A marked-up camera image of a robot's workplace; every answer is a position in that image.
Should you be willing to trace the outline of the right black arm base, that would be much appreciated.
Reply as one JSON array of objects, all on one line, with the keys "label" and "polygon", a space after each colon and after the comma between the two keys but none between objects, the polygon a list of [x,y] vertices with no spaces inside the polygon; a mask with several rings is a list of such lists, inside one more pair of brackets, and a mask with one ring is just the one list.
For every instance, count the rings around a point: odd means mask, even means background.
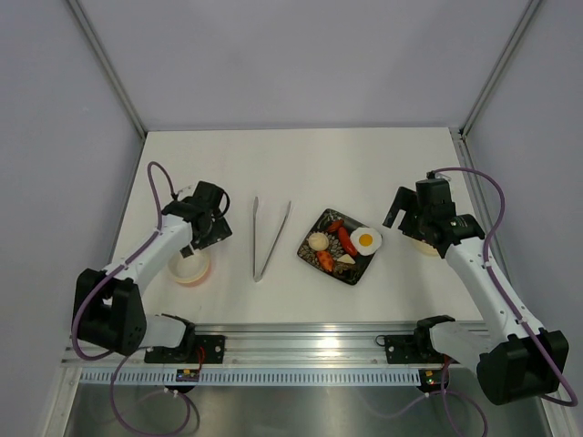
[{"label": "right black arm base", "polygon": [[445,357],[430,345],[417,340],[413,334],[377,335],[374,343],[384,350],[388,364],[443,365]]}]

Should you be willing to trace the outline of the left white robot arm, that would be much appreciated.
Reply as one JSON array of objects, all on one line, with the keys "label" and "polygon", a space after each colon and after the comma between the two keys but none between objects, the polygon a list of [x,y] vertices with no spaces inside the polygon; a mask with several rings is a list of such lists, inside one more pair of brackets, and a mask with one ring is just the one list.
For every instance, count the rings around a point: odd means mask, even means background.
[{"label": "left white robot arm", "polygon": [[197,341],[193,324],[175,316],[148,315],[142,294],[182,250],[195,252],[232,235],[226,212],[230,198],[223,188],[201,181],[193,194],[172,200],[161,210],[159,226],[128,257],[77,278],[72,341],[77,354],[85,341],[129,356],[139,349],[165,348],[174,361],[189,361]]}]

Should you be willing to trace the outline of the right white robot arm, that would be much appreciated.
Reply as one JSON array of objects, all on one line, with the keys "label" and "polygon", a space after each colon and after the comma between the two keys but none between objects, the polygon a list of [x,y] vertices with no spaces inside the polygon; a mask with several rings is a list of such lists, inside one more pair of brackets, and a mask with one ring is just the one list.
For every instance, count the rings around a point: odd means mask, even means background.
[{"label": "right white robot arm", "polygon": [[445,355],[463,365],[494,405],[548,399],[557,391],[569,350],[565,335],[547,330],[523,305],[476,218],[457,213],[447,180],[428,178],[413,189],[398,188],[384,226],[396,226],[437,251],[465,285],[489,332],[483,339],[446,315],[419,320],[413,334],[419,358]]}]

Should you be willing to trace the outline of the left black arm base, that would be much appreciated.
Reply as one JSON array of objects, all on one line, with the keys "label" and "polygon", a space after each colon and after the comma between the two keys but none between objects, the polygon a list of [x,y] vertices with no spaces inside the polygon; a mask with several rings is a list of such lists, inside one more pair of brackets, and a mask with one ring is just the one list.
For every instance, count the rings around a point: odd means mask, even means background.
[{"label": "left black arm base", "polygon": [[177,348],[154,347],[146,351],[144,362],[148,364],[222,364],[225,352],[224,335],[195,334]]}]

